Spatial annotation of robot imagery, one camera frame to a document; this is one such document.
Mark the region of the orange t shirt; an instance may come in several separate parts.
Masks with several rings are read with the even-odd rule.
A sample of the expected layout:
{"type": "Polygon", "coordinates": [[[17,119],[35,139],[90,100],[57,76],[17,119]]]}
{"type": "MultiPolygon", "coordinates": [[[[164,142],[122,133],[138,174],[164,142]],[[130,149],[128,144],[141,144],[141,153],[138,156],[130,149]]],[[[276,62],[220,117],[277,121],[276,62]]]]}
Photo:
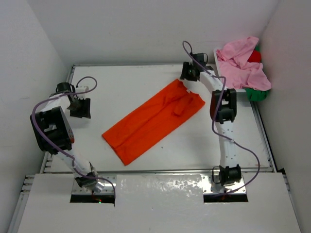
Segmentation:
{"type": "Polygon", "coordinates": [[[199,94],[176,79],[102,134],[127,166],[169,135],[203,106],[199,94]]]}

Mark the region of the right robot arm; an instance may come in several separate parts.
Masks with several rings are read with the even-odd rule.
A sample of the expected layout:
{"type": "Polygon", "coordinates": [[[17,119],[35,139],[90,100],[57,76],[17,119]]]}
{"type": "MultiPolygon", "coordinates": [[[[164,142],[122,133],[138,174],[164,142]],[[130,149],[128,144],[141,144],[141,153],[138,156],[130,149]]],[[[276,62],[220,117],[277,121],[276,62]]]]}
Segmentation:
{"type": "Polygon", "coordinates": [[[212,129],[218,135],[220,145],[220,165],[216,184],[225,186],[239,182],[242,173],[233,140],[233,123],[237,114],[236,90],[226,88],[224,78],[216,77],[212,70],[199,71],[190,62],[183,63],[180,79],[201,82],[211,93],[212,129]]]}

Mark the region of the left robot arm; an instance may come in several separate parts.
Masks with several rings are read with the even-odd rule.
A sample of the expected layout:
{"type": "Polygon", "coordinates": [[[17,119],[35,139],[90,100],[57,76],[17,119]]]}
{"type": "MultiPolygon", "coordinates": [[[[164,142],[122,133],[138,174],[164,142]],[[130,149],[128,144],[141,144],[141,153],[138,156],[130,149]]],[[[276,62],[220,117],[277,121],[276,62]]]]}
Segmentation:
{"type": "Polygon", "coordinates": [[[38,103],[30,121],[41,151],[55,155],[71,170],[80,188],[95,191],[99,185],[98,173],[73,147],[73,130],[65,112],[71,117],[90,119],[90,99],[85,94],[88,86],[59,83],[49,98],[38,103]]]}

